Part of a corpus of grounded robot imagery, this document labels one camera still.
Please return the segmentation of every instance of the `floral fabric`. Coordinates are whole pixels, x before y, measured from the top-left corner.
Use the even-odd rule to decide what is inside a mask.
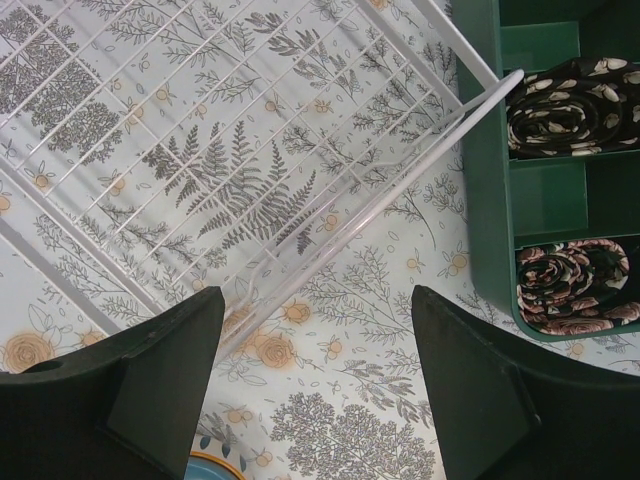
[[[531,75],[507,98],[509,149],[517,158],[591,155],[640,143],[640,67],[574,58]]]
[[[543,333],[597,332],[640,318],[640,303],[616,303],[629,278],[629,259],[611,240],[527,248],[517,260],[520,314]]]

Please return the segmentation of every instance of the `white wire rack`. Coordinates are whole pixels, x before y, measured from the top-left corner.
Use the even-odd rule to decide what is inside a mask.
[[[100,28],[86,32],[83,42],[73,45],[63,38],[60,24],[72,15],[73,8],[79,8],[78,3],[93,10],[91,7],[98,8],[99,2],[58,3],[56,10],[46,15],[23,0],[0,3],[0,18],[9,18],[17,9],[22,17],[15,18],[31,25],[11,45],[10,52],[0,56],[0,76],[3,72],[20,75],[16,65],[35,61],[32,57],[39,50],[30,50],[30,45],[36,41],[42,45],[43,38],[64,52],[37,82],[25,82],[27,87],[12,92],[13,103],[3,106],[0,139],[5,144],[10,141],[7,132],[28,124],[25,118],[34,114],[33,104],[46,89],[59,89],[55,95],[49,92],[49,97],[68,95],[71,90],[59,85],[71,69],[85,79],[83,85],[69,86],[82,90],[81,97],[60,109],[59,116],[53,115],[54,120],[32,143],[23,149],[14,148],[11,158],[0,161],[0,168],[150,315],[179,300],[170,292],[197,290],[194,282],[199,282],[198,287],[205,283],[205,267],[233,250],[234,255],[227,257],[225,273],[216,279],[228,304],[227,328],[216,361],[233,352],[522,79],[522,72],[517,71],[498,80],[431,0],[416,1],[417,10],[484,88],[467,104],[460,102],[451,85],[413,51],[369,0],[342,2],[347,8],[341,9],[340,15],[325,16],[323,28],[313,30],[297,24],[305,12],[318,12],[323,2],[317,0],[288,4],[281,0],[278,16],[268,13],[267,2],[250,0],[228,0],[222,2],[226,9],[219,6],[215,11],[209,2],[198,0],[158,2],[171,7],[169,13],[165,8],[163,15],[154,13],[153,0],[120,0],[110,3],[110,11],[100,12]],[[141,13],[141,8],[148,11]],[[151,28],[135,37],[125,56],[112,58],[105,53],[104,63],[94,67],[88,58],[95,55],[94,51],[108,51],[103,40],[107,33],[120,32],[123,37],[136,34],[125,22],[132,18],[132,12],[143,15],[139,18],[149,24],[139,22],[135,28]],[[248,24],[263,35],[251,45],[240,45],[232,29]],[[181,50],[169,50],[173,70],[164,71],[161,78],[152,81],[145,77],[135,102],[119,95],[119,79],[132,76],[132,66],[144,70],[151,46],[171,45],[178,27],[189,25],[190,31],[197,29],[199,36],[197,41],[182,42]],[[300,39],[295,45],[291,44],[294,31]],[[351,52],[355,53],[350,58],[327,51],[327,45],[342,43],[353,47]],[[215,76],[201,78],[205,86],[200,87],[191,105],[185,102],[178,113],[171,115],[157,108],[159,99],[171,96],[167,87],[170,82],[185,84],[183,75],[190,66],[204,65],[205,60],[223,50],[232,53],[227,53],[223,67],[223,60],[218,59]],[[355,79],[354,69],[362,69],[363,62],[377,61],[384,52],[391,52],[393,61],[376,71],[371,69],[364,88],[362,81]],[[287,62],[277,63],[273,55],[286,57]],[[315,82],[310,83],[311,89],[305,90],[292,80],[305,76]],[[238,95],[237,86],[245,88],[249,81],[251,86],[244,90],[242,103],[220,103],[225,95],[226,99]],[[358,97],[358,101],[345,110],[348,114],[327,121],[317,113],[332,109],[323,98],[334,90]],[[53,98],[48,108],[57,111],[56,102],[60,100]],[[76,151],[78,158],[60,161],[55,182],[49,182],[39,166],[43,152],[50,155],[60,150],[59,144],[68,140],[72,131],[69,125],[85,121],[83,114],[98,101],[113,106],[111,112],[118,113],[106,116],[98,133],[87,130],[83,147]],[[403,108],[394,110],[393,102]],[[203,109],[214,103],[219,110],[211,135],[205,142],[196,143],[197,130],[191,129],[187,135],[184,125],[202,116]],[[429,115],[426,108],[433,105],[439,106],[440,112]],[[384,120],[373,118],[370,113],[380,108],[392,114]],[[154,109],[162,116],[161,127],[152,125],[143,115]],[[255,121],[258,111],[264,119],[260,122]],[[416,112],[421,114],[418,133],[405,138],[402,151],[390,149],[390,145],[398,144],[398,132],[415,122]],[[378,123],[375,128],[365,128],[363,122]],[[246,133],[247,125],[252,136]],[[122,154],[124,147],[114,153],[114,144],[119,143],[114,139],[122,141],[123,129],[131,133],[133,128],[144,140],[127,144],[131,148],[128,154]],[[176,147],[179,135],[186,142],[182,152]],[[229,138],[235,150],[232,160],[225,163],[224,175],[205,174],[205,160],[220,153]],[[108,172],[105,158],[114,155],[118,157],[118,169]],[[246,178],[257,175],[263,156],[269,157],[273,170],[260,187],[244,188]],[[160,172],[162,166],[166,171]],[[155,168],[151,176],[143,170],[149,167]],[[90,171],[94,171],[93,184],[87,173]],[[97,185],[96,175],[102,175]],[[288,186],[296,176],[304,177],[297,190]],[[135,202],[116,199],[125,182],[131,183],[132,179],[139,182],[138,187],[143,186],[138,188],[142,193],[136,194]],[[170,197],[169,191],[176,185],[183,187],[185,195],[197,193],[189,208],[179,208],[182,200]],[[116,200],[121,205],[124,202],[125,207],[112,208]],[[108,220],[108,227],[99,232],[101,218]],[[159,219],[162,228],[156,228],[152,241],[145,242],[145,228],[157,225]],[[215,228],[204,228],[207,225]],[[20,248],[9,227],[4,222],[0,227],[3,236],[13,239],[14,247]],[[134,234],[143,241],[136,248],[127,248],[128,236]],[[187,237],[193,240],[190,246],[186,250],[177,248]],[[79,298],[64,275],[56,276],[42,258],[34,258],[38,254],[33,249],[22,250],[34,265],[41,265],[40,270],[59,290],[75,299],[78,308],[90,310],[87,315],[105,330],[114,330],[113,322]],[[162,278],[154,273],[158,268],[163,269]]]

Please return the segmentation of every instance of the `fern illustration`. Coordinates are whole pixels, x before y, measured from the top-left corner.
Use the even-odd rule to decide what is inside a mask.
[[[276,241],[281,243],[313,213],[305,210],[305,205],[316,180],[315,170],[302,187],[292,191],[284,182],[287,169],[275,141],[271,142],[269,170],[263,173],[254,156],[256,152],[247,140],[244,121],[236,125],[229,147],[223,143],[219,132],[220,124],[216,123],[209,137],[213,141],[201,155],[196,156],[201,147],[195,125],[182,148],[178,147],[175,137],[169,139],[167,148],[175,157],[158,146],[142,161],[155,170],[157,179],[167,181],[189,162],[186,169],[167,184],[165,194],[178,192],[176,207],[189,201],[187,215],[194,211],[211,211],[211,216],[200,228],[199,237],[229,228],[236,218],[244,216],[241,226],[232,228],[225,235],[223,249],[251,237],[268,240],[278,235]],[[224,205],[225,210],[220,211],[219,205]],[[279,234],[289,222],[291,225]],[[297,235],[300,255],[313,243],[311,229],[309,225]]]
[[[374,41],[378,31],[370,27],[367,38]],[[427,44],[421,52],[427,58],[432,70],[444,83],[453,87],[455,83],[455,55],[442,43]],[[366,72],[394,74],[382,93],[376,94],[366,109],[353,116],[353,125],[358,130],[369,130],[380,135],[391,129],[389,135],[399,136],[403,143],[412,143],[448,112],[442,99],[430,94],[424,100],[420,97],[428,93],[428,85],[418,78],[414,70],[404,67],[403,60],[385,39],[375,41],[363,52],[360,68]]]
[[[342,89],[347,96],[356,102],[355,95],[361,93],[362,86],[358,81],[356,71],[347,68],[347,62],[340,53],[330,54],[327,46],[316,30],[296,30],[295,36],[290,36],[287,29],[276,30],[284,22],[277,13],[263,15],[253,12],[246,21],[253,25],[254,32],[272,35],[269,40],[269,49],[282,57],[294,57],[298,59],[293,71],[306,79],[313,88],[322,90],[331,86],[333,82]],[[302,56],[311,49],[305,58]]]

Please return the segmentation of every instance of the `drying rack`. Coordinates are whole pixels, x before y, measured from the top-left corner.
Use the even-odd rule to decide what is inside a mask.
[[[130,57],[126,61],[123,61],[118,68],[114,69],[110,75],[104,78],[100,77],[91,68],[86,66],[84,62],[78,61],[79,55],[88,48],[89,45],[92,45],[114,22],[118,22],[119,19],[127,15],[129,8],[139,3],[141,3],[141,0],[121,1],[119,8],[114,10],[108,18],[104,19],[102,29],[95,32],[84,45],[80,45],[79,48],[74,51],[69,50],[55,35],[50,35],[61,48],[66,50],[68,57],[55,71],[51,72],[49,77],[44,80],[40,86],[25,98],[22,98],[16,108],[10,113],[6,113],[0,117],[0,136],[2,136],[2,130],[7,127],[10,122],[20,117],[25,106],[46,87],[51,78],[64,72],[65,68],[71,65],[72,62],[74,65],[83,69],[88,77],[93,80],[95,88],[84,100],[75,105],[57,126],[43,133],[37,145],[32,146],[28,152],[17,155],[11,160],[0,160],[0,171],[17,189],[32,201],[41,212],[46,214],[65,235],[82,248],[97,265],[104,269],[110,276],[117,279],[130,296],[146,308],[151,315],[157,315],[166,310],[171,306],[172,302],[150,288],[148,282],[141,280],[144,278],[145,273],[141,273],[140,266],[150,259],[155,259],[159,262],[170,262],[170,260],[159,256],[159,249],[163,245],[163,242],[171,241],[172,236],[175,235],[180,228],[184,228],[185,224],[187,224],[187,228],[194,228],[188,225],[188,222],[193,221],[193,216],[201,214],[202,211],[198,209],[192,210],[192,212],[186,215],[180,222],[173,225],[160,242],[148,248],[145,253],[140,254],[138,257],[134,259],[129,258],[128,263],[123,263],[119,260],[119,252],[114,245],[116,242],[114,242],[113,239],[116,238],[123,229],[126,229],[127,225],[134,219],[143,217],[145,210],[153,206],[154,202],[160,202],[163,198],[161,193],[165,191],[165,188],[172,181],[178,178],[189,177],[190,181],[193,181],[194,185],[197,185],[197,188],[205,192],[204,197],[200,199],[201,205],[205,202],[215,204],[215,207],[225,215],[224,218],[226,222],[224,222],[225,225],[221,234],[219,234],[215,240],[211,241],[210,246],[197,249],[194,258],[190,258],[186,266],[183,264],[176,270],[176,274],[171,280],[171,286],[180,285],[181,282],[189,281],[191,272],[199,267],[199,262],[213,249],[219,248],[225,239],[228,240],[231,236],[236,239],[240,237],[247,239],[247,244],[251,245],[251,249],[243,253],[242,258],[244,258],[245,261],[242,264],[236,263],[234,268],[235,273],[227,275],[220,281],[228,308],[225,317],[227,319],[227,328],[223,331],[223,338],[221,339],[221,346],[216,362],[219,362],[228,354],[235,351],[262,322],[281,308],[307,280],[326,265],[350,240],[362,231],[377,215],[383,212],[406,188],[413,184],[443,153],[458,142],[484,115],[496,106],[506,94],[520,82],[523,76],[521,71],[515,71],[506,78],[499,80],[453,26],[449,18],[432,0],[417,0],[415,7],[429,20],[429,24],[433,26],[439,38],[455,52],[458,60],[464,63],[483,87],[483,92],[466,104],[463,104],[457,98],[453,89],[447,86],[436,72],[413,51],[409,44],[387,23],[383,15],[374,8],[369,0],[341,2],[342,5],[346,6],[344,8],[345,11],[343,11],[339,17],[336,16],[336,18],[330,19],[331,27],[322,34],[316,34],[309,38],[306,50],[293,55],[290,65],[284,71],[274,75],[273,72],[265,70],[264,63],[261,64],[261,67],[257,67],[257,65],[260,64],[261,54],[272,44],[273,39],[277,38],[282,32],[295,30],[296,26],[293,19],[296,18],[297,14],[305,10],[315,11],[314,9],[326,3],[319,2],[318,0],[298,1],[293,3],[293,5],[295,5],[294,11],[283,12],[280,23],[277,24],[268,37],[261,39],[260,44],[254,45],[254,48],[252,48],[249,53],[244,52],[243,54],[243,52],[237,52],[240,61],[231,66],[226,76],[219,78],[217,84],[211,87],[199,102],[194,102],[193,107],[184,112],[182,117],[175,122],[177,126],[186,118],[190,118],[194,112],[197,114],[199,106],[205,104],[210,96],[218,95],[219,91],[216,89],[221,85],[225,85],[224,82],[231,78],[234,73],[240,73],[242,69],[247,67],[252,68],[255,72],[260,72],[266,87],[259,92],[259,94],[255,95],[246,106],[242,107],[240,112],[237,113],[236,119],[241,118],[250,111],[252,106],[256,105],[257,102],[262,104],[266,102],[271,106],[268,110],[276,111],[275,113],[282,117],[282,123],[279,128],[272,130],[273,133],[270,135],[270,138],[256,147],[250,159],[246,159],[244,163],[235,166],[235,170],[231,171],[226,180],[220,181],[217,185],[206,183],[201,177],[193,174],[189,166],[200,158],[206,149],[223,135],[225,130],[233,128],[235,124],[233,121],[224,124],[216,134],[212,135],[208,143],[190,158],[177,158],[176,152],[168,148],[165,144],[165,139],[169,136],[170,131],[167,131],[164,136],[156,135],[151,128],[144,124],[142,118],[138,118],[138,111],[135,108],[128,108],[124,105],[123,108],[125,112],[119,115],[115,125],[108,129],[108,131],[105,131],[102,138],[95,141],[94,145],[85,151],[81,158],[73,162],[72,165],[56,179],[56,182],[50,188],[46,191],[38,188],[38,185],[33,182],[33,179],[24,173],[25,165],[28,164],[34,154],[39,152],[41,148],[46,147],[47,142],[50,141],[52,136],[74,115],[81,113],[82,109],[85,108],[94,96],[98,94],[110,95],[112,100],[122,105],[122,99],[114,95],[113,91],[109,89],[110,82],[112,82],[114,78],[117,78],[119,72],[121,72],[132,59],[136,58],[148,44],[156,39],[161,40],[163,35],[167,34],[172,28],[172,22],[178,21],[177,19],[185,12],[189,12],[192,15],[197,14],[202,19],[208,18],[207,15],[201,12],[201,9],[204,8],[203,2],[195,0],[173,2],[176,6],[173,17],[163,18],[163,24],[158,26],[157,31],[153,33],[153,35],[148,36],[145,42],[137,45],[131,52]],[[234,0],[227,3],[233,7],[232,10],[229,10],[229,12],[232,13],[229,14],[226,19],[220,20],[219,22],[208,20],[208,40],[202,42],[199,47],[192,51],[185,53],[183,61],[175,66],[175,70],[168,72],[165,78],[156,82],[153,88],[149,88],[145,92],[144,97],[137,102],[138,105],[146,105],[146,102],[152,100],[153,96],[163,85],[175,75],[179,74],[185,65],[188,65],[198,58],[197,55],[200,51],[210,45],[209,41],[211,39],[217,37],[224,38],[225,31],[228,31],[225,29],[233,26],[234,22],[246,18],[248,12],[251,10],[250,7],[255,7],[260,2],[240,2]],[[4,4],[0,4],[0,16],[4,16],[5,12],[10,11],[12,8],[21,8],[37,24],[37,30],[31,32],[29,38],[25,40],[20,47],[15,48],[13,52],[0,63],[0,72],[2,68],[9,65],[14,59],[24,54],[24,48],[31,40],[43,33],[50,34],[49,29],[52,28],[54,22],[65,14],[67,9],[73,4],[73,1],[67,1],[57,13],[50,15],[45,21],[42,21],[40,17],[29,10],[23,3],[23,0],[5,0]],[[350,28],[346,27],[355,23],[368,25],[368,31],[370,32],[367,42],[363,42],[358,46],[359,54],[349,58],[348,61],[340,58],[340,60],[336,62],[336,72],[332,78],[328,79],[326,84],[322,85],[312,98],[300,102],[296,92],[287,88],[287,76],[295,69],[304,70],[307,68],[308,60],[306,59],[309,58],[309,55],[318,55],[319,53],[322,55],[322,50],[325,48],[323,42],[328,41],[336,32],[339,32],[341,35],[351,35]],[[341,118],[338,123],[334,123],[329,127],[318,127],[314,125],[313,119],[309,115],[306,115],[306,112],[309,108],[317,105],[321,96],[325,92],[328,92],[332,86],[340,85],[340,82],[347,81],[345,79],[349,75],[350,70],[356,68],[359,61],[368,55],[369,52],[372,52],[373,49],[379,48],[380,45],[384,45],[384,48],[390,48],[394,51],[396,65],[394,70],[377,86],[375,91],[368,93],[368,98],[361,102],[360,105],[364,106],[368,102],[375,102],[376,98],[378,98],[377,96],[380,95],[385,88],[398,83],[398,75],[407,75],[407,72],[410,72],[416,79],[415,83],[421,86],[419,95],[410,96],[411,100],[410,104],[408,104],[408,110],[402,115],[397,116],[393,122],[386,124],[384,128],[378,131],[372,138],[366,142],[361,142],[358,147],[359,150],[355,153],[352,152],[349,156],[345,157],[341,151],[341,144],[335,141],[335,135],[340,131],[344,131],[344,129],[350,128],[350,122],[353,122],[353,119],[356,118],[357,112],[354,112],[351,116]],[[399,97],[400,100],[406,102],[409,95],[407,95],[407,98],[403,98],[404,95],[404,93],[400,93]],[[402,126],[409,121],[409,117],[412,115],[414,109],[422,108],[430,99],[434,98],[438,99],[438,101],[446,107],[443,109],[445,112],[440,115],[439,118],[433,119],[430,125],[425,125],[422,133],[417,138],[405,144],[403,151],[396,152],[394,155],[378,157],[370,155],[377,145],[384,145],[384,142],[387,141],[393,133],[397,132],[398,129],[402,128]],[[278,111],[280,105],[284,106],[283,110],[294,113],[289,116],[283,115]],[[358,109],[358,111],[362,111],[364,107],[358,106]],[[79,211],[70,213],[68,206],[63,205],[62,200],[60,200],[60,197],[56,194],[56,192],[60,193],[60,185],[80,175],[81,169],[86,166],[87,160],[91,158],[92,155],[100,152],[103,142],[118,129],[123,128],[123,125],[126,125],[127,122],[131,124],[133,121],[140,125],[153,138],[152,144],[146,147],[142,153],[132,155],[131,158],[127,160],[125,168],[104,183],[102,185],[102,191],[97,195],[91,196],[90,202],[86,206],[81,206],[79,207]],[[233,187],[234,175],[253,161],[255,157],[259,155],[260,151],[269,149],[275,145],[275,143],[273,143],[274,138],[286,133],[288,128],[298,128],[301,126],[317,138],[317,143],[303,153],[298,152],[295,156],[296,161],[288,166],[285,174],[280,175],[279,178],[274,178],[269,183],[268,188],[254,192],[253,194],[245,192],[243,198],[248,198],[248,203],[244,204],[241,212],[237,210],[233,211],[228,207],[228,205],[225,204],[225,199],[228,197],[224,196],[224,192]],[[112,230],[107,238],[96,238],[92,236],[90,232],[83,228],[82,219],[85,218],[85,215],[87,215],[92,208],[96,207],[96,205],[105,198],[108,198],[109,192],[113,192],[113,189],[117,189],[118,185],[121,184],[119,182],[125,178],[129,178],[127,175],[132,174],[146,155],[157,149],[160,149],[163,155],[178,162],[181,167],[171,178],[166,180],[166,182],[163,181],[159,183],[159,188],[154,186],[152,188],[154,193],[150,195],[142,205],[132,209],[129,217],[122,219],[118,228]],[[318,188],[318,191],[310,195],[304,207],[292,212],[292,215],[286,222],[278,224],[277,229],[256,233],[256,229],[252,228],[252,222],[256,221],[259,215],[268,215],[263,211],[266,201],[273,200],[274,192],[277,192],[278,186],[298,171],[301,171],[301,165],[303,165],[307,159],[315,158],[322,162],[326,161],[329,157],[334,161],[334,164],[338,166],[338,173],[327,179],[324,184],[321,184],[321,188]],[[376,176],[379,180],[372,181],[372,176]],[[346,206],[344,211],[348,212],[348,215],[344,216],[339,224],[332,224],[330,229],[317,229],[315,225],[317,225],[319,219],[323,219],[328,212],[335,208],[336,204],[340,204],[343,207]],[[119,329],[111,319],[107,318],[104,313],[96,308],[96,305],[90,299],[85,298],[76,291],[65,276],[53,268],[51,263],[45,260],[37,249],[28,245],[27,242],[24,242],[19,232],[15,232],[1,218],[0,234],[5,241],[9,242],[32,265],[39,269],[60,293],[66,296],[70,302],[75,304],[80,311],[84,312],[99,327],[107,333],[114,333]],[[301,238],[307,239],[306,248],[300,248]],[[242,275],[242,278],[247,279],[245,281],[245,294],[244,296],[236,295],[236,298],[232,299],[232,295],[228,292],[240,275]],[[258,284],[260,284],[260,289],[259,293],[256,293],[256,285]]]

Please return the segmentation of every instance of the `leaf drawing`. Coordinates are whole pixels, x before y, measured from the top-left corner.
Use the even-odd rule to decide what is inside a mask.
[[[91,256],[71,237],[62,231],[46,215],[35,221],[38,237],[47,250],[58,254],[54,266],[74,288],[90,299],[101,300],[100,308],[112,318],[125,321],[128,326],[147,320],[151,315],[140,311],[127,291],[97,264]],[[51,285],[44,288],[50,300],[60,298],[60,293]]]
[[[321,12],[328,12],[322,5],[318,6]],[[347,68],[347,62],[341,53],[330,54],[327,46],[320,41],[320,34],[315,30],[296,30],[295,35],[289,35],[287,29],[278,27],[283,19],[277,13],[252,13],[246,21],[253,25],[253,29],[259,34],[273,35],[269,38],[269,49],[283,57],[299,59],[307,50],[306,56],[298,61],[293,68],[300,77],[309,81],[309,84],[318,90],[326,88],[333,82],[347,96],[356,102],[355,95],[362,92],[362,87],[357,79],[355,69]]]
[[[458,186],[453,183],[448,173],[442,173],[440,177],[434,178],[434,183],[427,184],[423,195],[425,203],[431,203],[438,209],[438,212],[449,210],[458,215],[465,223],[465,204],[462,198],[457,197]]]
[[[30,5],[27,7],[42,23],[49,17],[42,11],[42,7]],[[16,8],[9,15],[0,20],[0,38],[13,49],[20,48],[23,43],[38,30],[39,23],[24,9]],[[46,84],[23,107],[22,111],[31,115],[34,127],[40,127],[40,138],[45,138],[98,86],[93,76],[86,69],[90,67],[83,60],[70,62],[57,75],[51,75],[69,58],[54,35],[71,52],[79,46],[72,42],[75,31],[59,20],[54,20],[48,31],[39,33],[36,38],[26,45],[22,52],[11,59],[0,70],[0,113],[9,114],[17,109],[33,92]],[[0,63],[8,55],[0,57]],[[95,77],[97,72],[90,69]],[[94,145],[108,133],[118,122],[119,116],[111,112],[108,107],[91,98],[82,108],[71,116],[51,136],[47,145],[53,151],[69,152],[78,149],[80,156],[84,156]],[[121,143],[122,132],[115,130],[111,133],[84,161],[104,162],[114,151],[114,145]]]
[[[462,303],[467,310],[471,311],[477,317],[495,325],[498,321],[498,311],[489,302],[480,298],[480,295],[474,290],[473,293],[467,295],[457,294],[456,298]]]
[[[300,293],[311,300],[323,320],[336,325],[362,325],[361,334],[367,341],[395,345],[412,336],[410,326],[394,308],[384,256],[377,248],[366,246],[354,253],[354,259],[341,276],[336,273],[335,263],[329,263]],[[395,298],[402,302],[403,293]]]
[[[126,10],[120,18],[107,27],[116,39],[142,45],[152,35],[160,31],[164,25],[174,16],[177,2],[123,2],[118,0],[82,0],[82,5],[95,11],[105,20],[119,13],[122,8]],[[210,39],[213,32],[218,31],[223,25],[222,33]],[[261,78],[251,65],[244,64],[244,68],[225,78],[220,83],[219,75],[215,68],[210,68],[206,73],[203,69],[215,65],[219,58],[231,60],[234,64],[242,63],[241,58],[255,49],[254,32],[243,21],[227,22],[227,18],[218,6],[210,1],[198,2],[198,8],[189,5],[183,13],[159,34],[161,42],[165,45],[163,55],[170,64],[180,65],[188,58],[190,68],[198,68],[195,73],[196,82],[203,82],[198,89],[198,95],[204,97],[210,93],[211,103],[218,99],[233,102],[242,101],[243,93],[253,95],[251,87]]]
[[[379,32],[370,27],[366,33],[373,42]],[[397,73],[383,92],[374,95],[363,111],[353,115],[353,126],[358,130],[370,130],[376,136],[391,129],[389,135],[399,136],[403,143],[412,143],[436,123],[441,104],[437,105],[440,110],[434,110],[430,100],[433,94],[420,101],[430,90],[429,86],[417,78],[411,67],[402,67],[404,60],[394,52],[382,38],[363,53],[362,70],[384,75]]]
[[[244,121],[237,123],[230,146],[222,142],[219,131],[220,124],[216,123],[210,135],[213,142],[203,155],[195,158],[193,157],[200,150],[197,125],[189,131],[182,150],[175,138],[170,138],[168,148],[174,155],[181,162],[191,162],[185,171],[167,185],[165,193],[169,195],[174,190],[178,191],[176,206],[189,201],[187,214],[193,211],[212,211],[209,220],[202,225],[199,237],[214,230],[229,228],[236,218],[245,215],[241,226],[233,227],[225,235],[222,241],[224,250],[250,236],[260,240],[270,239],[293,221],[292,226],[278,236],[277,241],[280,243],[311,213],[305,211],[305,205],[312,193],[315,171],[302,187],[291,191],[285,181],[287,169],[275,141],[271,142],[271,165],[268,171],[263,172],[257,166],[258,159],[253,156],[255,152],[247,140]],[[164,180],[171,179],[184,165],[161,146],[147,154],[142,161],[155,170],[157,179]],[[206,185],[206,191],[194,181],[194,177]],[[220,210],[220,204],[229,213]],[[312,243],[309,237],[311,228],[309,225],[298,234],[300,254]]]

